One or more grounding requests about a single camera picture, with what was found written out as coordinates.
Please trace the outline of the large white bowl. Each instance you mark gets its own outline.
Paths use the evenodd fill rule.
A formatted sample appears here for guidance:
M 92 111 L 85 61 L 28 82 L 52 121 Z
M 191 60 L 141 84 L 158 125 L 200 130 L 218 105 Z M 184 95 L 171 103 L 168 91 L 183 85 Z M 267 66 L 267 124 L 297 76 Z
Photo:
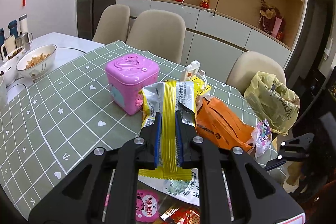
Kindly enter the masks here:
M 27 52 L 17 63 L 16 70 L 24 78 L 37 80 L 51 70 L 57 46 L 49 44 Z

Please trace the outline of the red gift bag bouquet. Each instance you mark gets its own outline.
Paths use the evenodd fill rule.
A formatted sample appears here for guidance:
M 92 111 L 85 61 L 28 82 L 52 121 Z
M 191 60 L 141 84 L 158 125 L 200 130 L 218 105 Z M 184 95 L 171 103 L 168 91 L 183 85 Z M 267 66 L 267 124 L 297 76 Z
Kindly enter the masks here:
M 268 35 L 282 41 L 284 38 L 285 19 L 279 9 L 260 0 L 260 19 L 257 27 Z

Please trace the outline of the white yellow toy box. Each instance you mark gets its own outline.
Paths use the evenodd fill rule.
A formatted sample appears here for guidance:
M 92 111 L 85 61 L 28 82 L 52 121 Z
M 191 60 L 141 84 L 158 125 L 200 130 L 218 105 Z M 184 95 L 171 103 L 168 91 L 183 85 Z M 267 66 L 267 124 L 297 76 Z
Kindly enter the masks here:
M 205 71 L 200 69 L 201 64 L 199 61 L 191 61 L 182 71 L 181 81 L 193 81 L 198 84 L 199 94 L 204 95 L 210 92 L 211 87 L 206 79 Z

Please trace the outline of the beige chair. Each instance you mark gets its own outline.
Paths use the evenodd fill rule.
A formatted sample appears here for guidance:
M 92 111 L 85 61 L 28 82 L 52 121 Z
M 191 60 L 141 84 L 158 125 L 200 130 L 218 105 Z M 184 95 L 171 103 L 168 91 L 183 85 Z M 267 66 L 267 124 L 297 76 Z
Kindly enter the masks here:
M 126 44 L 180 63 L 185 33 L 185 21 L 180 15 L 163 10 L 146 10 L 133 23 Z
M 102 13 L 92 41 L 110 44 L 121 40 L 126 42 L 130 21 L 130 7 L 110 5 Z
M 281 83 L 286 84 L 285 73 L 280 64 L 270 57 L 254 51 L 243 53 L 235 61 L 226 84 L 236 88 L 243 95 L 257 72 L 274 74 Z

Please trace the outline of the middle beige chair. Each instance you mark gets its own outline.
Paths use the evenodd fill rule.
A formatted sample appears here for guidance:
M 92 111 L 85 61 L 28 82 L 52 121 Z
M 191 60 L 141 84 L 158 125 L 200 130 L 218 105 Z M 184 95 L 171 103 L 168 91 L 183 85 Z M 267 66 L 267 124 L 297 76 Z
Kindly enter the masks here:
M 185 21 L 180 15 L 163 10 L 146 10 L 133 23 L 126 44 L 180 63 L 185 33 Z

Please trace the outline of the near beige chair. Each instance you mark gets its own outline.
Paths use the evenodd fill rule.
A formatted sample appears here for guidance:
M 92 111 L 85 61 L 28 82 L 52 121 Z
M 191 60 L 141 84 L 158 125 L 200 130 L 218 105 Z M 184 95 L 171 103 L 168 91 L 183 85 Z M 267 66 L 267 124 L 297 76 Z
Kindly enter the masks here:
M 254 51 L 243 53 L 235 61 L 226 84 L 236 88 L 243 95 L 257 72 L 274 74 L 281 83 L 286 84 L 285 73 L 280 64 L 270 57 Z

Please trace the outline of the orange plastic bag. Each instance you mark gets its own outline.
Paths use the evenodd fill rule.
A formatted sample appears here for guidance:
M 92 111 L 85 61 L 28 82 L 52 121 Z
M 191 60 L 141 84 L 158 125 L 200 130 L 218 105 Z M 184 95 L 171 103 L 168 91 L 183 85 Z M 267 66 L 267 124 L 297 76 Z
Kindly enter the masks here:
M 197 111 L 197 134 L 212 141 L 222 149 L 241 147 L 243 151 L 253 148 L 251 133 L 254 127 L 245 124 L 221 100 L 216 97 L 202 98 Z

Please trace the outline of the white thermos bottle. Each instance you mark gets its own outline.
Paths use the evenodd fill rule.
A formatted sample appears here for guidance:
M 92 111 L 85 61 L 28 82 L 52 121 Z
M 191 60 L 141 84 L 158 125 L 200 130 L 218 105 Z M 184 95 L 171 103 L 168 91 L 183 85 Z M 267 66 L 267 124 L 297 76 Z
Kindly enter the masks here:
M 27 14 L 23 14 L 19 17 L 19 25 L 21 33 L 29 33 Z

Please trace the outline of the far beige chair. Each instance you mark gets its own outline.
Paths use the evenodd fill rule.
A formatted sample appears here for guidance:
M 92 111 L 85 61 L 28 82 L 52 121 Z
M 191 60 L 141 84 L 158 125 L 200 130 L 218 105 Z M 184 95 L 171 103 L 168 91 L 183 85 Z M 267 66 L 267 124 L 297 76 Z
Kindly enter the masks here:
M 130 21 L 130 7 L 110 5 L 102 13 L 92 41 L 110 44 L 121 40 L 126 42 Z

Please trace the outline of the right red figurine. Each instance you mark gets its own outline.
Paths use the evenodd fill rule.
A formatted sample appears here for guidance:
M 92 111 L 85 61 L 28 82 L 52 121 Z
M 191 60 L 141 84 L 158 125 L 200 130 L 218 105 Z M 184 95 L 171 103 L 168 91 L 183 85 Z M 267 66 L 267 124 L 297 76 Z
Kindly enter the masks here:
M 208 9 L 210 6 L 210 0 L 201 0 L 199 6 Z

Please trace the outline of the white mug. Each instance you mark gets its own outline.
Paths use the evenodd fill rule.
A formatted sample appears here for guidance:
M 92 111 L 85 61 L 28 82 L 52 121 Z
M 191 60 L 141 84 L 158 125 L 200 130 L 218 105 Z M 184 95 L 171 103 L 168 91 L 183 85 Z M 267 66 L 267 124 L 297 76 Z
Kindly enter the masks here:
M 1 56 L 3 59 L 5 59 L 5 57 L 11 53 L 12 51 L 14 51 L 16 49 L 15 46 L 15 36 L 14 35 L 10 35 L 7 39 L 5 39 L 4 44 L 1 45 Z

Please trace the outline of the colorful cartoon snack bag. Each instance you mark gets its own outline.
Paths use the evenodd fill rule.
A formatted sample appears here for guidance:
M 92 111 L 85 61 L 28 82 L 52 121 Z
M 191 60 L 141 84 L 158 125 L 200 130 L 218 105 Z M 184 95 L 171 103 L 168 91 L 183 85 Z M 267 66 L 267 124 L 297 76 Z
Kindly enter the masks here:
M 272 143 L 272 131 L 268 121 L 260 121 L 251 132 L 251 140 L 255 151 L 255 157 L 263 155 Z

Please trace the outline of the green grid tablecloth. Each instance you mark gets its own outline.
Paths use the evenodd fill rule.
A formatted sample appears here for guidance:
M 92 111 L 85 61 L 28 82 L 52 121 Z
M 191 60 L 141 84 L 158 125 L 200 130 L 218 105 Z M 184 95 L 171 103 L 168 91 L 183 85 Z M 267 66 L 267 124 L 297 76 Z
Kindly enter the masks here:
M 136 49 L 114 42 L 23 88 L 1 111 L 1 187 L 14 210 L 31 209 L 94 148 L 116 149 L 139 134 L 142 114 L 113 102 L 107 63 Z

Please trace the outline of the blue thermos bottle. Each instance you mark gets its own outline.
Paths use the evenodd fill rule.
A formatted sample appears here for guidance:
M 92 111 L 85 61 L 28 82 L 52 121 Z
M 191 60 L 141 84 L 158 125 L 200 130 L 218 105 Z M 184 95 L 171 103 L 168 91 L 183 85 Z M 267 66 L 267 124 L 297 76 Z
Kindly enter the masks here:
M 0 47 L 4 44 L 5 34 L 3 28 L 0 29 Z
M 17 28 L 17 20 L 12 20 L 8 25 L 10 35 L 14 35 L 15 39 L 18 37 L 18 28 Z

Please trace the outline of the white rectangular dish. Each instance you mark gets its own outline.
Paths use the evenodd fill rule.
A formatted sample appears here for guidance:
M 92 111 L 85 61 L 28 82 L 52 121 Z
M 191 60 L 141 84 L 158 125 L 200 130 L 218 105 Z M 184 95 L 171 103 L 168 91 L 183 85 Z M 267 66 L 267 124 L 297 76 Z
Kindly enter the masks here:
M 10 86 L 18 78 L 16 66 L 24 55 L 24 47 L 19 47 L 5 58 L 5 62 L 1 66 L 1 76 L 3 77 L 6 87 Z

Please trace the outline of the metal mug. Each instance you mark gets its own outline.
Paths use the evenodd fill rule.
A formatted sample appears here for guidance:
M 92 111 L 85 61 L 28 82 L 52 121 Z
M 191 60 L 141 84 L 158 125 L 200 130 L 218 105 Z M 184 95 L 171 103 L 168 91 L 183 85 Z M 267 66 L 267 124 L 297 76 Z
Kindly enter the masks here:
M 15 39 L 15 45 L 17 48 L 23 47 L 23 50 L 27 52 L 31 48 L 32 41 L 33 41 L 33 34 L 31 32 L 25 32 Z

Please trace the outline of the red gold snack wrapper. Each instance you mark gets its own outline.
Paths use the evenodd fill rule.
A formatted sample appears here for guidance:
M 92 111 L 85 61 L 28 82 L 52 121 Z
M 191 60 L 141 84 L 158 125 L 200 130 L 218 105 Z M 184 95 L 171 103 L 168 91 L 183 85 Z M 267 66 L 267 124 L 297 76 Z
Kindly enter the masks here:
M 173 205 L 160 216 L 160 219 L 165 223 L 200 224 L 201 214 L 197 206 Z

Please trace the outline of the yellow striped snack bag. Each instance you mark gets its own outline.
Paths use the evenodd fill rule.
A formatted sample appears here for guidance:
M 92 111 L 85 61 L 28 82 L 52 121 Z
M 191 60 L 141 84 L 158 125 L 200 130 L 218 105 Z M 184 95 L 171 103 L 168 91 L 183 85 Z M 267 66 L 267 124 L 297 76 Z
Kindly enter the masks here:
M 142 126 L 145 128 L 159 116 L 159 130 L 154 137 L 154 170 L 139 171 L 144 184 L 180 201 L 199 205 L 199 182 L 196 169 L 183 169 L 182 137 L 179 122 L 195 128 L 197 97 L 203 81 L 168 80 L 148 85 L 142 95 Z

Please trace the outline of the pink toy box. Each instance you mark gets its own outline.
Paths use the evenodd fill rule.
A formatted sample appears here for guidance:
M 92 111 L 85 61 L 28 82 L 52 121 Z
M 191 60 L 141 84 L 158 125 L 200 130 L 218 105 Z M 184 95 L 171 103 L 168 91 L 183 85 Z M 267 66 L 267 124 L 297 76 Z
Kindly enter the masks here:
M 105 72 L 114 102 L 133 115 L 142 108 L 141 89 L 157 81 L 159 65 L 143 55 L 129 53 L 109 61 Z

